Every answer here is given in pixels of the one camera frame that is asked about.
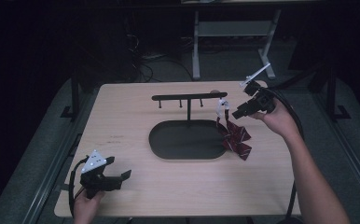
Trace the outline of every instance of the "horizontal bar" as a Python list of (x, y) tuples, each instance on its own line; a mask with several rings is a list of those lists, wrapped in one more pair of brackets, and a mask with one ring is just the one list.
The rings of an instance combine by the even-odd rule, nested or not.
[(126, 5), (118, 6), (116, 3), (99, 5), (89, 4), (88, 6), (75, 6), (69, 3), (57, 5), (57, 9), (67, 10), (71, 12), (91, 13), (91, 12), (102, 12), (106, 10), (117, 10), (117, 11), (138, 11), (138, 10), (211, 10), (211, 9), (236, 9), (240, 7), (296, 7), (296, 6), (308, 6), (308, 5), (319, 5), (328, 4), (329, 1), (325, 0), (303, 0), (303, 1), (252, 1), (252, 2), (235, 2), (235, 3), (197, 3), (197, 4), (155, 4), (155, 5)]
[(226, 92), (214, 93), (196, 93), (196, 94), (176, 94), (176, 95), (154, 95), (151, 97), (153, 101), (168, 101), (168, 100), (193, 100), (193, 99), (212, 99), (226, 97)]
[(267, 35), (270, 21), (200, 21), (198, 36)]

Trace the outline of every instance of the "red cloth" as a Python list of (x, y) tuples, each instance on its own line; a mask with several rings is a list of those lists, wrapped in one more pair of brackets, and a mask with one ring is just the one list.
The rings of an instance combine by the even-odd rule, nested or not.
[(218, 131), (224, 136), (223, 146), (228, 150), (236, 152), (239, 155), (239, 157), (245, 161), (249, 156), (252, 148), (242, 142), (249, 140), (251, 136), (244, 127), (239, 127), (228, 120), (227, 109), (225, 110), (225, 113), (226, 113), (227, 130), (225, 128), (224, 129), (220, 128), (220, 126), (218, 125), (220, 122), (220, 117), (217, 117), (217, 121), (216, 121), (216, 126)]

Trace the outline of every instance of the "forearm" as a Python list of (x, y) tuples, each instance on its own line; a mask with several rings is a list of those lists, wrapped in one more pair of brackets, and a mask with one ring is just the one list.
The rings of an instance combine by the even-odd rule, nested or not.
[(305, 223), (350, 223), (338, 197), (314, 163), (299, 135), (284, 139), (290, 151)]

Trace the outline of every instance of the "cable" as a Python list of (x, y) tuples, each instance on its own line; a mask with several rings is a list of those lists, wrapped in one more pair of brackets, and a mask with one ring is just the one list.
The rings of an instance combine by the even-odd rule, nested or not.
[(285, 89), (285, 88), (299, 82), (301, 79), (314, 74), (314, 72), (318, 71), (319, 69), (322, 69), (324, 66), (325, 66), (325, 62), (321, 61), (321, 62), (315, 64), (314, 66), (312, 66), (311, 68), (309, 68), (308, 70), (301, 72), (300, 74), (288, 79), (287, 81), (285, 81), (279, 85), (269, 87), (269, 89), (271, 89), (271, 90)]
[[(268, 88), (262, 88), (262, 87), (258, 87), (257, 89), (259, 91), (265, 91), (268, 94), (273, 95), (274, 97), (276, 97), (276, 99), (278, 99), (284, 105), (284, 107), (287, 109), (288, 113), (291, 115), (294, 122), (296, 123), (299, 134), (301, 135), (302, 139), (304, 139), (304, 132), (303, 132), (301, 121), (300, 121), (296, 111), (294, 111), (293, 107), (276, 91), (270, 90)], [(297, 194), (297, 187), (296, 187), (296, 182), (294, 181), (293, 188), (291, 190), (290, 202), (288, 204), (287, 213), (285, 215), (285, 220), (289, 220), (291, 218), (291, 214), (293, 212), (293, 207), (294, 207), (294, 202), (296, 200), (296, 194)]]
[(78, 191), (78, 193), (75, 195), (75, 199), (78, 197), (78, 195), (80, 195), (82, 193), (82, 191), (84, 190), (84, 187), (81, 187), (81, 189)]
[(102, 62), (101, 60), (99, 60), (98, 58), (96, 58), (92, 53), (90, 53), (83, 45), (81, 45), (71, 34), (70, 31), (67, 31), (67, 34), (70, 36), (70, 38), (73, 40), (73, 43), (75, 43), (80, 49), (82, 49), (90, 58), (92, 58), (96, 63), (98, 63), (103, 69), (107, 70), (108, 72), (110, 72), (111, 74), (113, 74), (114, 76), (117, 77), (121, 77), (121, 74), (113, 71), (112, 69), (110, 69), (109, 67), (107, 67), (107, 65)]
[(136, 40), (136, 44), (133, 47), (133, 49), (137, 49), (139, 47), (139, 44), (140, 44), (139, 38), (136, 35), (127, 35), (127, 37), (131, 37), (131, 38), (134, 38)]
[(199, 42), (200, 42), (200, 46), (199, 46), (200, 54), (217, 54), (229, 50), (229, 45), (225, 47), (226, 43), (224, 44), (217, 43), (213, 39), (204, 40), (204, 41), (201, 40)]
[(180, 62), (177, 62), (175, 60), (171, 60), (171, 59), (165, 59), (165, 60), (155, 60), (155, 61), (152, 61), (152, 62), (148, 62), (148, 63), (164, 63), (164, 62), (168, 62), (168, 63), (176, 63), (178, 65), (180, 65), (188, 74), (189, 78), (193, 81), (193, 77), (191, 75), (191, 73), (188, 71), (188, 69)]
[(70, 174), (70, 180), (69, 180), (69, 207), (70, 207), (70, 212), (72, 213), (72, 217), (75, 216), (74, 214), (74, 209), (75, 209), (75, 196), (74, 196), (74, 189), (75, 189), (75, 177), (76, 177), (76, 170), (78, 168), (78, 166), (81, 163), (85, 163), (87, 162), (89, 156), (87, 156), (87, 158), (85, 158), (84, 160), (79, 161), (75, 168), (73, 169), (72, 173)]
[(144, 63), (141, 63), (140, 65), (146, 67), (148, 70), (150, 70), (150, 73), (151, 73), (151, 75), (148, 77), (148, 79), (145, 79), (146, 75), (145, 75), (141, 70), (139, 70), (139, 71), (140, 71), (140, 74), (141, 74), (141, 75), (143, 76), (143, 78), (145, 79), (145, 82), (149, 82), (151, 79), (152, 79), (152, 80), (156, 80), (157, 82), (162, 82), (162, 81), (159, 80), (159, 79), (153, 78), (153, 76), (154, 76), (154, 70), (153, 70), (150, 66), (148, 66), (148, 65), (146, 65), (146, 64), (144, 64)]

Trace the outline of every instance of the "table top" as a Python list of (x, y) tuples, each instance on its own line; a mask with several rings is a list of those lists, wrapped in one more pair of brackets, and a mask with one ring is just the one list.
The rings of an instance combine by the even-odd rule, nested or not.
[[(283, 215), (294, 181), (284, 140), (260, 120), (229, 120), (244, 126), (253, 149), (246, 161), (231, 151), (212, 160), (164, 160), (150, 149), (152, 128), (165, 120), (187, 119), (187, 104), (152, 101), (153, 95), (225, 91), (232, 113), (250, 99), (237, 81), (107, 84), (98, 93), (70, 170), (97, 149), (103, 157), (116, 157), (105, 176), (132, 170), (121, 190), (105, 194), (99, 216), (193, 217)], [(191, 101), (191, 119), (215, 120), (218, 99)], [(80, 169), (76, 173), (75, 192)], [(59, 217), (70, 217), (67, 191), (55, 207)], [(298, 201), (293, 214), (300, 214)]]

